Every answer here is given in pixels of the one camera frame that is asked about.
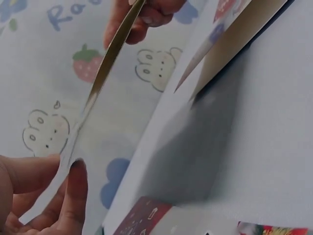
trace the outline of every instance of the printed card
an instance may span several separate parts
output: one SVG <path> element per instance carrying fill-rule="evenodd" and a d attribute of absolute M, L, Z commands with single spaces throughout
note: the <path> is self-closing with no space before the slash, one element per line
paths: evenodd
<path fill-rule="evenodd" d="M 114 235 L 308 235 L 307 228 L 258 225 L 141 197 Z"/>

